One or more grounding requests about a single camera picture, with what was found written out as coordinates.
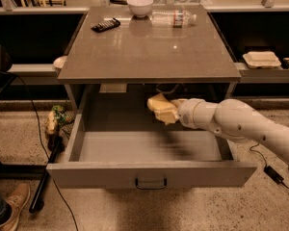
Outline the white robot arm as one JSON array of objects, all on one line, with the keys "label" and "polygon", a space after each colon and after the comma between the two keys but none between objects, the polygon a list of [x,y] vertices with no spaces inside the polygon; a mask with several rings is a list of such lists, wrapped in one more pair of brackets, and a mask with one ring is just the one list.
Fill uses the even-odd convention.
[{"label": "white robot arm", "polygon": [[269,120],[240,100],[225,99],[220,103],[197,98],[169,101],[158,94],[147,101],[147,106],[166,124],[180,121],[184,127],[203,129],[231,141],[250,139],[289,164],[289,127]]}]

